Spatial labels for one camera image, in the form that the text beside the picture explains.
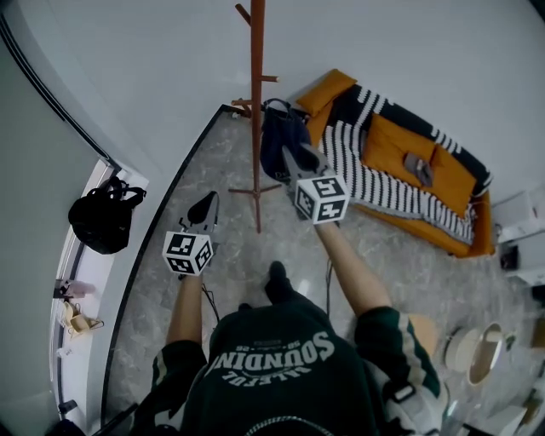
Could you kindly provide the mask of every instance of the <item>coat rack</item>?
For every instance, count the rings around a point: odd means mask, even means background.
[[[242,4],[235,6],[244,20],[250,25],[250,53],[251,53],[251,100],[233,100],[233,106],[241,106],[246,116],[251,116],[252,124],[252,164],[254,173],[254,189],[229,189],[229,192],[248,194],[254,197],[255,224],[257,232],[261,233],[260,198],[262,192],[281,187],[273,185],[261,189],[259,154],[261,149],[261,83],[277,82],[276,76],[263,76],[263,32],[265,27],[265,0],[251,0],[250,14]]]

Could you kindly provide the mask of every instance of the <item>black and white cube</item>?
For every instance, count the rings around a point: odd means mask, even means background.
[[[349,200],[347,185],[340,175],[297,181],[295,206],[313,224],[342,220]]]
[[[176,274],[200,276],[210,262],[214,250],[210,236],[183,232],[167,232],[163,258]]]

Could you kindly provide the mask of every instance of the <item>sofa armrest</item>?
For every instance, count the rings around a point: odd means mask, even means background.
[[[476,257],[479,255],[493,255],[496,252],[492,238],[492,209],[491,196],[485,192],[474,201],[474,210],[477,218],[473,224],[475,236],[473,245],[463,257]]]

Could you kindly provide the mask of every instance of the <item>throw blanket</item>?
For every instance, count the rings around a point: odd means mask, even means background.
[[[468,205],[464,217],[447,208],[437,197],[424,192],[400,179],[382,171],[368,168],[361,164],[361,139],[370,127],[371,114],[380,113],[394,123],[406,127],[412,121],[410,130],[422,130],[421,118],[394,105],[378,94],[359,85],[352,86],[334,101],[330,118],[318,148],[328,158],[334,171],[342,175],[351,190],[353,201],[379,212],[406,219],[424,220],[438,227],[452,238],[465,244],[473,242],[473,208]],[[446,150],[462,156],[470,156],[482,168],[484,166],[457,142],[431,128],[430,134],[437,132],[440,143]],[[479,190],[488,188],[491,175],[485,169],[488,184],[481,183]]]

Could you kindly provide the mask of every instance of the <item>marble floor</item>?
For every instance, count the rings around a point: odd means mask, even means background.
[[[220,316],[247,301],[268,304],[262,291],[271,261],[281,260],[295,288],[306,280],[307,296],[325,305],[327,257],[313,227],[298,221],[295,210],[277,189],[262,199],[263,232],[255,232],[250,197],[231,194],[228,187],[251,186],[250,123],[222,114],[175,188],[143,256],[121,322],[107,393],[106,418],[141,402],[152,379],[152,361],[164,344],[178,279],[161,256],[164,234],[178,230],[180,212],[209,190],[220,194],[220,215],[214,233],[220,246],[204,282],[214,292]],[[265,175],[262,185],[273,183]],[[504,278],[496,256],[458,260],[426,241],[383,221],[349,210],[341,225],[353,247],[382,277],[396,308],[421,313],[438,326],[440,340],[433,361],[458,401],[443,434],[454,434],[461,421],[479,421],[507,404],[521,404],[530,393],[545,358],[530,349],[533,320],[541,313],[531,293]],[[336,280],[331,285],[331,322],[350,339],[355,318]],[[215,317],[203,299],[205,352]],[[512,350],[503,350],[498,365],[481,387],[470,387],[464,375],[445,368],[448,335],[460,326],[485,327],[499,322],[517,336]]]

